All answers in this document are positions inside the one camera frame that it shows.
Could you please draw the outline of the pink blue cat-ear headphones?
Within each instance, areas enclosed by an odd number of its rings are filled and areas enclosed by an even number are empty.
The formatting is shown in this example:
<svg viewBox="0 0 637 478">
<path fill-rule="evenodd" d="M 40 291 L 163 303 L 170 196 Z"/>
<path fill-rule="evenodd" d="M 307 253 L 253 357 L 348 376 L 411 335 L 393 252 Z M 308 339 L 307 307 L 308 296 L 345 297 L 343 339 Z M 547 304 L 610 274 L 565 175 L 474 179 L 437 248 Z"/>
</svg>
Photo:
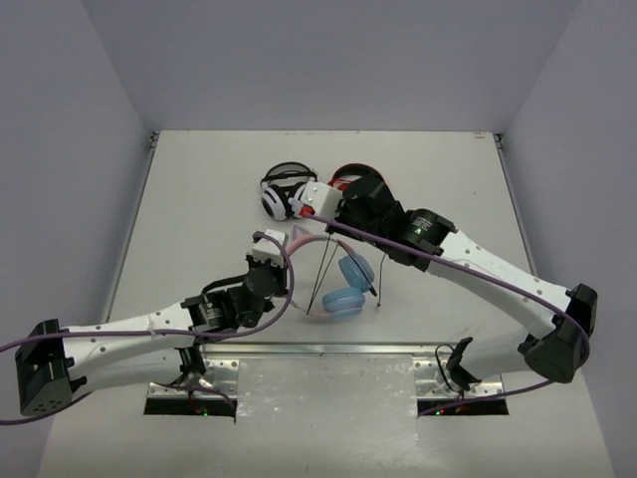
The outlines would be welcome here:
<svg viewBox="0 0 637 478">
<path fill-rule="evenodd" d="M 302 226 L 293 227 L 287 251 L 293 257 L 313 243 L 324 246 L 315 281 L 303 281 L 300 299 L 292 299 L 290 306 L 309 318 L 326 321 L 360 315 L 367 299 L 378 297 L 372 266 L 343 240 Z"/>
</svg>

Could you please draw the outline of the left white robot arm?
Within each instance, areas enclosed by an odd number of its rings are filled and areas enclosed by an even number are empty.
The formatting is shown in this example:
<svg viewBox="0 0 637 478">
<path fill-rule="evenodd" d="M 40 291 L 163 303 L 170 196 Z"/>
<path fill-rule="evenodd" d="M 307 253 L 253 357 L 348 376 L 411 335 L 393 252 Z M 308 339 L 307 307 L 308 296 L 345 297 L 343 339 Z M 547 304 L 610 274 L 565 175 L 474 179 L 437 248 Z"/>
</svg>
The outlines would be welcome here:
<svg viewBox="0 0 637 478">
<path fill-rule="evenodd" d="M 154 381 L 185 388 L 206 371 L 201 346 L 250 335 L 288 293 L 288 261 L 248 256 L 245 274 L 215 281 L 165 309 L 113 323 L 39 323 L 18 342 L 15 366 L 24 423 L 104 388 Z"/>
</svg>

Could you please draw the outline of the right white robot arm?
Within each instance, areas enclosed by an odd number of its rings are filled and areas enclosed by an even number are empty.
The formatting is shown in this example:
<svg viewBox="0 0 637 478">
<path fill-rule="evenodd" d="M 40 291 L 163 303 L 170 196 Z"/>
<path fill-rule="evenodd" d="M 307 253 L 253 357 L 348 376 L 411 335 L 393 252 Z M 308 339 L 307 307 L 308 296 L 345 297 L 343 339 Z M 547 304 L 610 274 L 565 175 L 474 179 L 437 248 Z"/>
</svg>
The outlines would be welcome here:
<svg viewBox="0 0 637 478">
<path fill-rule="evenodd" d="M 597 293 L 546 282 L 491 253 L 451 220 L 406 209 L 378 177 L 331 181 L 330 229 L 364 241 L 400 265 L 454 283 L 519 324 L 507 335 L 460 340 L 447 359 L 461 390 L 499 373 L 530 370 L 553 383 L 572 382 L 590 354 Z"/>
</svg>

